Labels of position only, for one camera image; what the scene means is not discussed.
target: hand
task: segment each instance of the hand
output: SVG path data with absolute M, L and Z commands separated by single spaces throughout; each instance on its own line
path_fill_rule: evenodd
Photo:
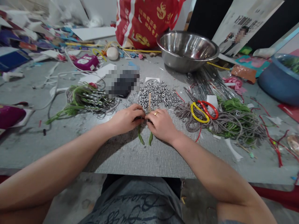
M 130 107 L 118 111 L 107 123 L 113 132 L 113 136 L 127 133 L 143 122 L 143 119 L 136 117 L 145 117 L 143 107 L 139 104 L 133 104 Z
M 231 35 L 232 35 L 233 33 L 229 33 L 228 35 L 227 35 L 227 37 L 226 37 L 226 41 L 231 37 Z
M 177 138 L 180 132 L 175 128 L 171 117 L 167 110 L 156 109 L 145 116 L 145 119 L 151 120 L 152 123 L 147 122 L 150 131 L 157 138 L 172 144 L 172 141 Z

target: scissors blade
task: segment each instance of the scissors blade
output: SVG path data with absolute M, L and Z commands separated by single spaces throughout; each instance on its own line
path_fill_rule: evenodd
M 190 97 L 190 99 L 191 99 L 193 102 L 197 102 L 197 99 L 193 96 L 192 93 L 190 93 L 189 90 L 187 90 L 186 87 L 184 87 L 184 90 L 186 91 L 186 93 L 188 94 L 188 96 Z

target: white ball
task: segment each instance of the white ball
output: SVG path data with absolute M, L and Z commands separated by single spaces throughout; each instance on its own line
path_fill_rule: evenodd
M 115 61 L 118 59 L 118 50 L 115 47 L 109 47 L 107 50 L 107 57 L 111 61 Z

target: finger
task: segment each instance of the finger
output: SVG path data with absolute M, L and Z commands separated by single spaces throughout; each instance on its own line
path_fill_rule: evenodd
M 135 117 L 145 117 L 145 112 L 143 111 L 143 110 L 134 110 L 134 111 L 132 111 L 131 112 L 132 113 L 132 118 L 133 118 L 133 120 L 135 119 Z
M 154 125 L 158 122 L 158 118 L 155 115 L 151 114 L 151 113 L 149 113 L 148 115 L 146 115 L 145 119 L 151 120 Z
M 156 116 L 156 117 L 159 117 L 159 116 L 161 115 L 161 113 L 159 113 L 159 112 L 156 111 L 156 110 L 151 111 L 150 114 L 152 114 L 152 115 L 154 115 L 154 116 Z
M 143 110 L 143 107 L 139 104 L 133 104 L 133 105 L 129 106 L 128 109 L 130 109 L 130 110 L 137 110 L 137 109 Z
M 157 111 L 158 113 L 160 113 L 160 114 L 164 114 L 164 111 L 161 110 L 160 108 L 156 109 L 156 111 Z
M 132 129 L 136 128 L 138 125 L 140 125 L 143 122 L 143 119 L 135 120 L 131 123 Z
M 152 123 L 150 123 L 150 122 L 147 122 L 146 124 L 147 124 L 149 130 L 150 130 L 153 134 L 155 134 L 155 133 L 156 133 L 156 128 L 155 128 L 155 126 L 154 126 Z

